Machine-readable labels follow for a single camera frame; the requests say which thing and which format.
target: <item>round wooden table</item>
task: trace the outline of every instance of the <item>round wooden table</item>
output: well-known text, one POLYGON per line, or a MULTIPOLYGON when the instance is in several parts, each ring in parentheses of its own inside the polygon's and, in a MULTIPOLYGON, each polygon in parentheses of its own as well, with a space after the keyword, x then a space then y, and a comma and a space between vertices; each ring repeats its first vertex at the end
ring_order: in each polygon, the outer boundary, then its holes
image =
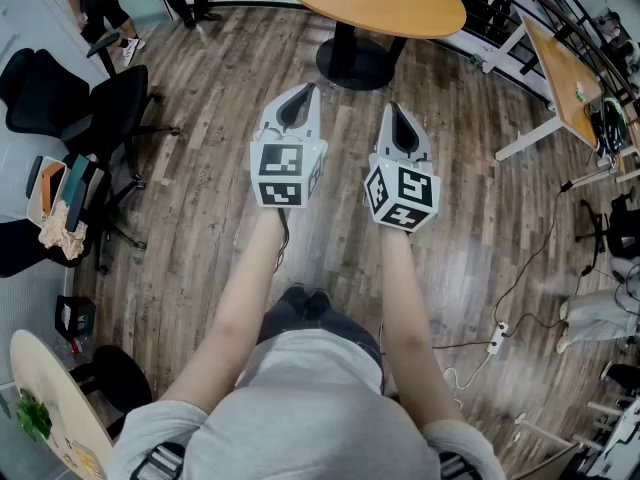
POLYGON ((18 389, 43 402, 51 419, 47 445, 83 480, 106 480, 113 442, 104 425, 53 352, 33 334, 11 339, 11 370, 18 389))
POLYGON ((387 85, 408 37, 434 39, 458 32, 467 15, 460 0, 299 0, 336 20, 333 39, 322 44, 316 63, 342 87, 368 91, 387 85), (355 36, 355 27, 395 36, 391 49, 355 36))

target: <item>black office chair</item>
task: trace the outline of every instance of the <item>black office chair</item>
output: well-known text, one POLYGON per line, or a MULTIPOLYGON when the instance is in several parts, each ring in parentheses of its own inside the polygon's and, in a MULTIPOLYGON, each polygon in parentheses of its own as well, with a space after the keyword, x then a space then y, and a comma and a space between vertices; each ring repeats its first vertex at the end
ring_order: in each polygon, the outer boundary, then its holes
MULTIPOLYGON (((75 157, 68 156, 64 163, 69 168, 73 167, 75 157)), ((31 192, 35 184, 36 177, 40 172, 42 157, 37 157, 31 169, 31 175, 27 180, 26 196, 31 197, 31 192)), ((91 247, 95 246, 95 268, 102 274, 109 272, 109 269, 100 261, 100 251, 102 249, 102 238, 110 238, 111 233, 125 240, 129 245, 138 249, 146 249, 145 242, 133 240, 130 236, 120 230, 109 220, 109 216, 114 213, 124 199, 133 189, 142 190, 146 184, 141 181, 132 181, 118 194, 107 201, 111 188, 111 174, 104 171, 102 179, 89 202, 86 201, 87 185, 79 182, 73 201, 69 208, 66 228, 75 231, 79 221, 87 225, 87 234, 84 239, 84 250, 82 254, 73 260, 68 260, 62 249, 59 247, 45 248, 38 240, 40 228, 27 219, 15 220, 0 224, 0 278, 11 277, 29 268, 42 260, 49 259, 68 268, 77 267, 80 262, 91 252, 91 247)))
MULTIPOLYGON (((106 47, 113 40, 110 37, 94 45, 88 56, 98 53, 107 66, 110 59, 106 47)), ((64 69, 48 51, 17 51, 0 75, 0 99, 7 105, 7 128, 57 137, 71 154, 93 153, 105 164, 124 144, 131 177, 139 181, 133 137, 161 131, 178 135, 180 130, 140 125, 149 102, 162 99, 160 94, 147 94, 146 66, 134 66, 117 74, 111 67, 109 72, 111 78, 89 91, 84 80, 64 69)))
POLYGON ((605 251, 604 239, 607 239, 609 252, 619 258, 633 259, 640 256, 640 210, 628 210, 627 201, 633 202, 636 188, 632 187, 628 194, 622 194, 611 201, 611 217, 604 215, 606 227, 603 226, 603 215, 595 213, 591 205, 584 199, 580 204, 587 208, 594 232, 576 236, 576 242, 586 238, 595 238, 593 261, 582 271, 589 274, 596 266, 598 254, 605 251))

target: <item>power strip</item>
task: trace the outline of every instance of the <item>power strip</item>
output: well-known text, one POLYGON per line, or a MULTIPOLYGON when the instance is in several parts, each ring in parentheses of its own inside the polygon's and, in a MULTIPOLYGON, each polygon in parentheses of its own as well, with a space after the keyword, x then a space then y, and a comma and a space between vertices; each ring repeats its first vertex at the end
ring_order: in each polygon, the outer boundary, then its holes
POLYGON ((504 334, 507 332, 508 328, 509 326, 506 322, 500 322, 496 325, 496 328, 493 331, 493 336, 491 336, 491 343, 487 345, 487 354, 493 356, 498 353, 502 346, 502 342, 504 341, 504 334))

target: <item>wooden floor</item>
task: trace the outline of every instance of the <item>wooden floor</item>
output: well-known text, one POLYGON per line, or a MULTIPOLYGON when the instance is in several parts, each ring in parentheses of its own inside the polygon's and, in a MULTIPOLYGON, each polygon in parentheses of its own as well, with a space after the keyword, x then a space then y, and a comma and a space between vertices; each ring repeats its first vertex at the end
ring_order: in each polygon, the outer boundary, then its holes
MULTIPOLYGON (((330 85, 315 53, 333 23, 311 12, 223 8, 223 20, 187 31, 165 24, 144 31, 144 63, 151 84, 166 95, 146 120, 173 123, 179 137, 144 137, 139 166, 148 182, 122 208, 119 222, 146 252, 114 238, 104 248, 107 276, 92 262, 76 273, 75 291, 98 305, 99 343, 114 343, 143 367, 153 392, 164 392, 211 322, 235 259, 256 215, 247 143, 263 107, 288 88, 315 82, 322 90, 322 137, 329 142, 326 175, 306 211, 290 218, 291 242, 276 274, 271 300, 292 282, 329 289, 335 306, 377 336, 381 317, 378 232, 362 205, 367 156, 388 101, 412 111, 432 139, 435 173, 442 180, 440 214, 413 236, 415 260, 437 345, 486 340, 493 305, 542 243, 562 182, 593 169, 589 150, 567 132, 554 134, 503 163, 494 152, 550 117, 545 106, 468 59, 432 42, 409 40, 392 83, 353 92, 330 85)), ((376 36, 379 42, 390 38, 376 36)), ((120 183, 126 168, 116 159, 120 183)), ((499 318, 513 327, 525 312, 556 321, 560 303, 576 289, 592 244, 575 244, 589 223, 579 201, 610 211, 610 200, 630 185, 605 180, 561 196, 549 247, 507 297, 499 318)), ((609 272, 607 258, 599 268, 609 272)), ((613 286, 593 273, 580 292, 613 286)), ((542 460, 549 447, 518 429, 526 412, 538 425, 570 438, 592 435, 591 399, 618 344, 576 344, 555 352, 561 331, 531 320, 456 396, 471 424, 494 444, 505 470, 515 473, 542 460)), ((485 358, 484 346, 438 351, 441 366, 455 366, 460 382, 485 358)))

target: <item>beige cloth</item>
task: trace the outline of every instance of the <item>beige cloth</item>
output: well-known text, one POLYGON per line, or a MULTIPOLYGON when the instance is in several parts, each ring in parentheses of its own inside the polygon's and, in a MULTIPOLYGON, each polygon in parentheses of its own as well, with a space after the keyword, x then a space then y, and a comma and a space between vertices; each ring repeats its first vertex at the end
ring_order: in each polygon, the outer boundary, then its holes
POLYGON ((67 203, 58 201, 53 213, 49 217, 45 217, 38 240, 47 249, 57 245, 68 260, 73 260, 84 251, 83 242, 87 234, 87 225, 80 221, 76 230, 70 233, 66 229, 68 214, 69 206, 67 203))

